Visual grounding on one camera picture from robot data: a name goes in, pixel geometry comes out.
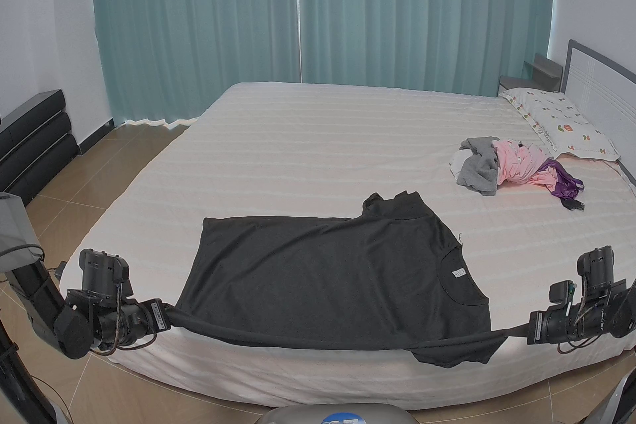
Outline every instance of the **headboard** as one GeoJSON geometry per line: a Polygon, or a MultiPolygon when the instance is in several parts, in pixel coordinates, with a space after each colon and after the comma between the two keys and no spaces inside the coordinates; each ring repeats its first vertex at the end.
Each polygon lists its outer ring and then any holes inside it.
{"type": "Polygon", "coordinates": [[[561,92],[612,140],[636,185],[636,74],[570,39],[561,92]]]}

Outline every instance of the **tile floor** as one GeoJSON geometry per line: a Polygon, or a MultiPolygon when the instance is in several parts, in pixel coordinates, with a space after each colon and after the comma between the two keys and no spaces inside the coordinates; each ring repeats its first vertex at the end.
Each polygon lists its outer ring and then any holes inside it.
{"type": "MultiPolygon", "coordinates": [[[[122,126],[84,156],[75,158],[27,208],[46,265],[67,260],[105,209],[135,176],[185,127],[122,126]]],[[[31,374],[53,385],[70,405],[75,424],[252,424],[267,408],[221,401],[171,388],[107,359],[89,355],[69,360],[35,336],[27,315],[7,286],[0,284],[0,318],[20,348],[31,374]]],[[[506,396],[473,404],[413,412],[421,423],[574,423],[598,404],[636,366],[633,351],[600,364],[537,383],[506,396]]],[[[57,400],[45,386],[44,393],[57,400]]],[[[20,422],[0,396],[0,422],[20,422]]]]}

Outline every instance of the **gray headboard frame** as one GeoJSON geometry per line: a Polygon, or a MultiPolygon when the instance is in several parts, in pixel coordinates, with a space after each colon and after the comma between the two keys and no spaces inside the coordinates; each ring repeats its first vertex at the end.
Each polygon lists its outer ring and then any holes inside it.
{"type": "MultiPolygon", "coordinates": [[[[614,60],[610,60],[607,56],[600,54],[593,49],[582,45],[580,42],[575,41],[574,39],[570,39],[570,42],[567,47],[567,60],[565,61],[565,70],[563,71],[563,80],[561,81],[560,91],[565,93],[565,89],[567,87],[567,79],[570,74],[570,61],[572,59],[572,50],[576,49],[584,54],[591,56],[593,59],[598,60],[600,63],[607,65],[610,69],[616,71],[618,74],[627,78],[629,81],[636,85],[636,74],[634,74],[629,69],[625,69],[619,63],[614,62],[614,60]]],[[[621,163],[620,159],[618,161],[618,165],[621,166],[621,169],[624,171],[625,175],[630,179],[630,181],[636,186],[636,177],[634,177],[627,168],[624,167],[623,163],[621,163]]]]}

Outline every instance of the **black t-shirt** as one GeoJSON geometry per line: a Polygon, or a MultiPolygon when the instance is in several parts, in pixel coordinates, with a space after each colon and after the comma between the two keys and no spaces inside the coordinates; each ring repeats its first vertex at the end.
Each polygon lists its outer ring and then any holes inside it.
{"type": "Polygon", "coordinates": [[[505,339],[462,246],[406,191],[373,194],[354,219],[205,219],[177,311],[176,325],[233,343],[408,349],[447,367],[487,362],[505,339]]]}

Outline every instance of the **pink garment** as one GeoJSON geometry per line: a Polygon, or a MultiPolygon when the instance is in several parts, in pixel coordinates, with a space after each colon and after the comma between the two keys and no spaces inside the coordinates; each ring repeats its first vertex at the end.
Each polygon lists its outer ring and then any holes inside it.
{"type": "Polygon", "coordinates": [[[537,173],[548,158],[539,147],[534,144],[520,147],[519,142],[513,140],[493,141],[492,147],[497,152],[499,160],[498,186],[504,181],[509,181],[515,184],[546,186],[551,191],[555,189],[557,173],[553,168],[537,173]]]}

